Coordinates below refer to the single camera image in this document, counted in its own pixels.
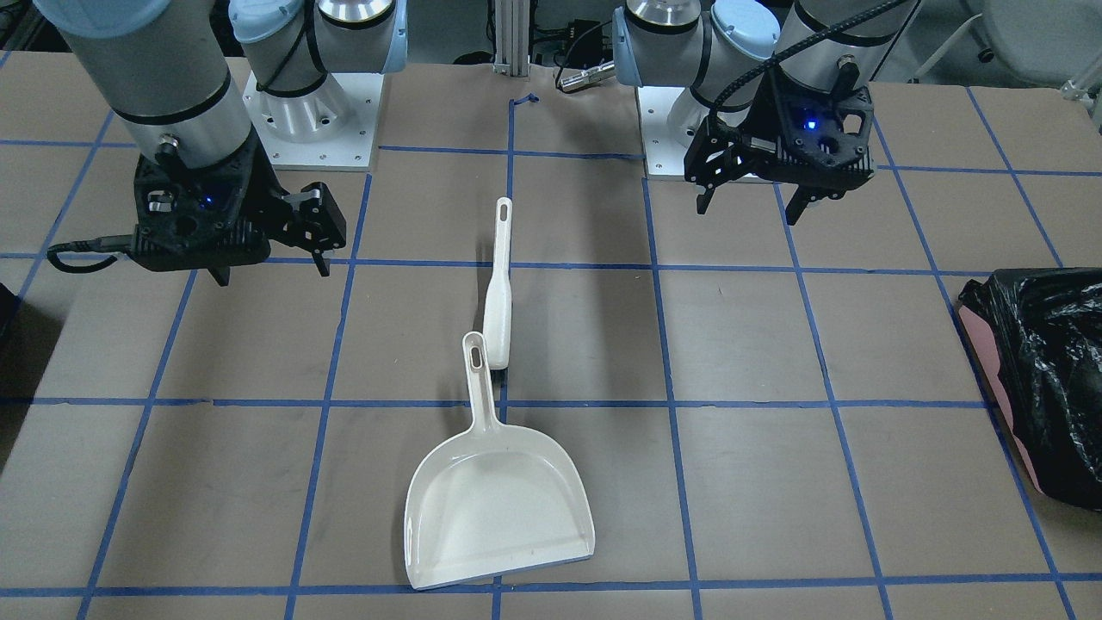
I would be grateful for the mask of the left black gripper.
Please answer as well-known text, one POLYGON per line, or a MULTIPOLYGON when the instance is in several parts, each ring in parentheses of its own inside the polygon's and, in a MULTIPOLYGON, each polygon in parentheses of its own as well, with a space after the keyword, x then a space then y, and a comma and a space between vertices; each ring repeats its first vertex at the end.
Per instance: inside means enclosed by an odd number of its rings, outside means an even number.
POLYGON ((765 70, 739 126, 706 116, 684 157, 684 180, 707 189, 754 174, 798 185, 784 207, 795 226, 814 202, 865 185, 876 172, 869 152, 873 104, 856 65, 842 65, 827 90, 765 70))

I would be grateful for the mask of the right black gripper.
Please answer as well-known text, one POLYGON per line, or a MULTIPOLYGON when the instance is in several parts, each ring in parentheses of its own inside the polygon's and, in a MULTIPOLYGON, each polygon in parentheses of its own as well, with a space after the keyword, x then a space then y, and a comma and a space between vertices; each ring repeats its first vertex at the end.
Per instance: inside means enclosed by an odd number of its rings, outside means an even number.
POLYGON ((176 148, 141 156, 134 174, 138 222, 129 255, 147 270, 207 270, 218 287, 233 267, 259 264, 271 242, 312 255, 322 278, 333 251, 347 243, 347 225, 323 182, 298 193, 281 187, 256 130, 231 156, 207 168, 185 168, 176 148))

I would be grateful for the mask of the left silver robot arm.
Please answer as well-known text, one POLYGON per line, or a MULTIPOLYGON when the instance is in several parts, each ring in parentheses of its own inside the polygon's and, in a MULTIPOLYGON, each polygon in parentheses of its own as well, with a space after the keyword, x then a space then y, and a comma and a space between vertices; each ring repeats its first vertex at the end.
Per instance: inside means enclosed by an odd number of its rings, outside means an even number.
POLYGON ((611 19, 611 62, 557 87, 634 87, 648 168, 693 184, 696 213, 755 177, 795 185, 795 225, 874 176, 869 80, 916 7, 795 1, 779 20, 757 1, 627 1, 611 19))

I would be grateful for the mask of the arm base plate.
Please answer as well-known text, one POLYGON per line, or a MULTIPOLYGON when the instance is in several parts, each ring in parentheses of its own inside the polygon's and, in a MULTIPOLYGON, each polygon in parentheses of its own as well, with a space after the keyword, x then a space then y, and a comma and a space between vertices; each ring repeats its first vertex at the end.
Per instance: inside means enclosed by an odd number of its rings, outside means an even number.
POLYGON ((245 83, 245 110, 251 115, 273 168, 367 172, 381 118, 385 76, 338 73, 318 90, 276 97, 245 83))
POLYGON ((687 149, 706 109, 681 87, 639 87, 636 99, 648 180, 683 181, 687 149))

